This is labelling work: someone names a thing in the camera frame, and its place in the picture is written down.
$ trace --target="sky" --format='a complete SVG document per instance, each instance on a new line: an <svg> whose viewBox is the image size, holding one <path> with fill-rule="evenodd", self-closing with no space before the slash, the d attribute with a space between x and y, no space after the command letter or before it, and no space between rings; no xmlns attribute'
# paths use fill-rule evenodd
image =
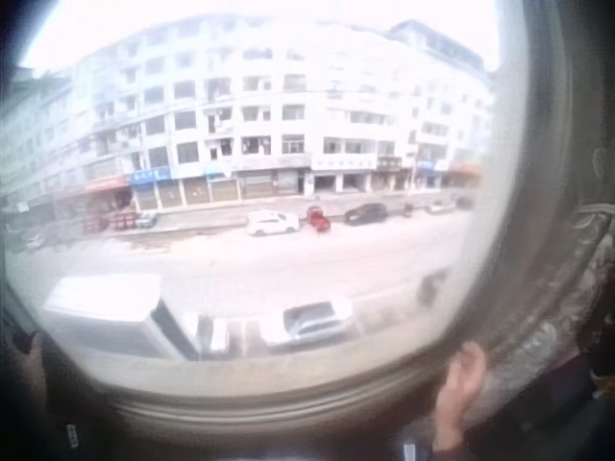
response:
<svg viewBox="0 0 615 461"><path fill-rule="evenodd" d="M417 19L499 65L494 0L59 0L21 65L56 71L125 36L198 13L323 19L386 30Z"/></svg>

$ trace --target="black car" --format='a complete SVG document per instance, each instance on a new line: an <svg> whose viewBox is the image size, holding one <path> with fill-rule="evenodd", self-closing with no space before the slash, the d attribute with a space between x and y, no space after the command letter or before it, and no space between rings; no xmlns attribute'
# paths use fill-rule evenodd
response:
<svg viewBox="0 0 615 461"><path fill-rule="evenodd" d="M349 226L362 224L381 223L388 217L388 211L384 204L365 204L353 208L344 214L344 222Z"/></svg>

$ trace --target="sidewalk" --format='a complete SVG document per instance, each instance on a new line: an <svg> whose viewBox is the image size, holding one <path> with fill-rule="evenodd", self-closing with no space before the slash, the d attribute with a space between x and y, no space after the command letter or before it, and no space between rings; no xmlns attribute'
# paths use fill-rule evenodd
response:
<svg viewBox="0 0 615 461"><path fill-rule="evenodd" d="M382 202L390 211L401 211L404 204L426 206L439 197L449 197L454 189L417 189L412 191L325 194L314 197L292 196L254 199L244 202L206 204L186 210L161 212L151 229L112 230L84 236L84 238L113 238L119 236L154 235L177 231L198 231L236 228L245 225L246 216L260 209L275 209L282 213L295 213L304 219L309 206L319 205L328 217L343 216L351 208L369 202Z"/></svg>

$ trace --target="road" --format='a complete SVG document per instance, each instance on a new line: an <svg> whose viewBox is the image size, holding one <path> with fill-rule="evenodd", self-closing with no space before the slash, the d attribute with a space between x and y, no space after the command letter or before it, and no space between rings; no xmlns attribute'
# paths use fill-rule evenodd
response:
<svg viewBox="0 0 615 461"><path fill-rule="evenodd" d="M171 309L235 319L243 342L257 334L259 315L345 296L362 319L358 333L367 334L420 308L421 278L456 260L470 216L417 212L358 228L333 223L322 235L303 227L262 238L238 229L180 240L87 241L66 251L9 255L7 273L34 309L62 277L160 274Z"/></svg>

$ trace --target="building facade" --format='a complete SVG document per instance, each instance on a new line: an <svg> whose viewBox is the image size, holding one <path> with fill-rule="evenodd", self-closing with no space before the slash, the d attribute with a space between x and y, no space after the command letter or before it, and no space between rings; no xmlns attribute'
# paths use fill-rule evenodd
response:
<svg viewBox="0 0 615 461"><path fill-rule="evenodd" d="M437 185L486 154L490 98L481 59L419 23L193 17L5 101L2 207L70 219Z"/></svg>

